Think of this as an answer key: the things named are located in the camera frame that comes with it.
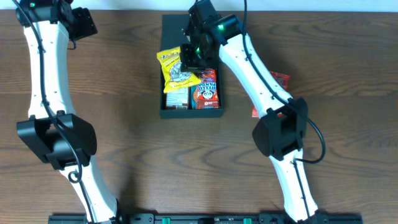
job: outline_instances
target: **white backdrop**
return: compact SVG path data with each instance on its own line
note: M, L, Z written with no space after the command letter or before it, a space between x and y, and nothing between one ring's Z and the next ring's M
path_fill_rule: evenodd
M72 7L94 9L151 9L186 11L194 0L75 0ZM212 0L216 10L243 10L243 0ZM0 0L0 9L15 9ZM398 0L248 0L252 11L367 11L398 12Z

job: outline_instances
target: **box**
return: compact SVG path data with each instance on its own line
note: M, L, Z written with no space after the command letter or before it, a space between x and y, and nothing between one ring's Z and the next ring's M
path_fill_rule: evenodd
M183 34L183 29L188 25L189 15L163 15L162 16L162 39L160 50L167 50L181 44L189 43L187 37ZM189 99L188 110L167 110L166 94L164 89L164 76L160 69L160 117L162 119L170 118L219 118L224 113L223 91L221 72L219 70L220 62L216 59L216 82L218 90L218 98L221 108L208 110L192 110L191 99Z

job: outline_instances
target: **snack package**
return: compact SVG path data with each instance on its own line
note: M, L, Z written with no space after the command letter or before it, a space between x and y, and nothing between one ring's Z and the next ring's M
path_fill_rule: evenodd
M180 47L163 50L156 57L162 65L164 93L200 83L200 79L192 72L181 72Z
M220 101L217 94L216 71L208 69L198 73L202 82L191 87L192 109L216 109L220 108Z
M166 93L166 109L168 110L187 110L188 101L189 87Z
M287 90L287 82L290 79L290 76L282 74L282 73L276 73L276 72L270 72L272 77L275 78L276 82L281 85L281 87L285 90ZM259 117L259 112L255 107L253 107L253 110L251 112L252 118L258 118Z

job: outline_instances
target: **wood grain surface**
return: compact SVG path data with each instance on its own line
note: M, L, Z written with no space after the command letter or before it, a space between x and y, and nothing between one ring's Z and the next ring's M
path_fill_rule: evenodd
M99 33L68 51L73 104L95 127L110 191L127 212L283 210L275 170L251 137L252 103L227 67L222 118L159 118L155 54L162 15L171 13L182 12L93 11ZM325 160L305 166L315 201L331 213L360 213L365 223L398 220L397 24L397 14L387 13L248 17L260 58L269 70L292 76L289 91L306 99L325 136ZM83 212L68 181L17 136L30 104L29 64L14 11L0 11L0 223L46 223L52 213ZM320 154L312 130L304 145L305 158Z

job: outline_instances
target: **green clip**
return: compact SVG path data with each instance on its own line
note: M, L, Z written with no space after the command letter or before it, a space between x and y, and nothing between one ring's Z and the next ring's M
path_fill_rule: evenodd
M251 224L251 218L244 218L243 224Z
M171 223L171 219L170 218L163 218L162 219L162 224L170 224Z

